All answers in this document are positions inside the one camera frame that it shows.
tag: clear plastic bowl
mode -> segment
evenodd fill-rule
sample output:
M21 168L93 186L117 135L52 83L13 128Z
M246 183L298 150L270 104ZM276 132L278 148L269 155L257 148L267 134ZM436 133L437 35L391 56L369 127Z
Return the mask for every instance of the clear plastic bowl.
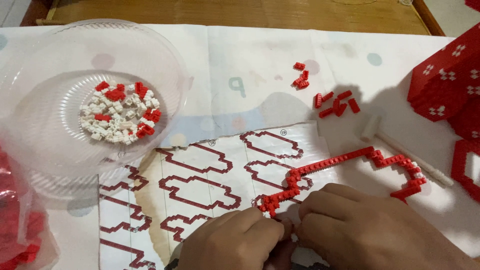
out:
M182 57L159 33L136 23L80 21L19 51L0 84L0 145L41 172L83 176L125 165L160 144L185 104ZM126 146L95 141L81 129L79 107L104 80L142 81L154 92L162 116L152 136Z

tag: hand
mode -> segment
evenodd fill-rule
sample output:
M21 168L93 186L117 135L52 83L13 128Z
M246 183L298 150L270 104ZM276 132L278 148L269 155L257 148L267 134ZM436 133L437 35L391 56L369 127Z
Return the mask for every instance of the hand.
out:
M314 191L299 209L300 243L335 269L478 270L408 205L340 184Z
M267 219L257 208L205 222L183 244L179 270L290 270L292 223Z

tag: right hand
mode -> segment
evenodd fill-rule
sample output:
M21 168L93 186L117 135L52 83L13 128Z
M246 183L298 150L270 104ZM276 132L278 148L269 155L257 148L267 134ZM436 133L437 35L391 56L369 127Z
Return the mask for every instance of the right hand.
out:
M299 209L300 244L335 269L478 270L441 232L396 198L340 184L314 191Z

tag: left hand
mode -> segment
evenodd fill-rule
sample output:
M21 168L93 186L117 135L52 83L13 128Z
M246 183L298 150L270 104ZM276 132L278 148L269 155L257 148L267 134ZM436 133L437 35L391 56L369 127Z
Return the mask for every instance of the left hand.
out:
M183 244L179 270L290 270L296 247L290 220L265 218L257 208L205 222Z

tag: wooden table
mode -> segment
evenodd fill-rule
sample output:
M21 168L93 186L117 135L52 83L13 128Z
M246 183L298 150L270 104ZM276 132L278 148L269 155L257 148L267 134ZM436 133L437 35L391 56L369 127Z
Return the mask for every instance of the wooden table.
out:
M49 0L33 0L35 12ZM23 25L115 18L142 24L197 24L444 36L422 0L50 0Z

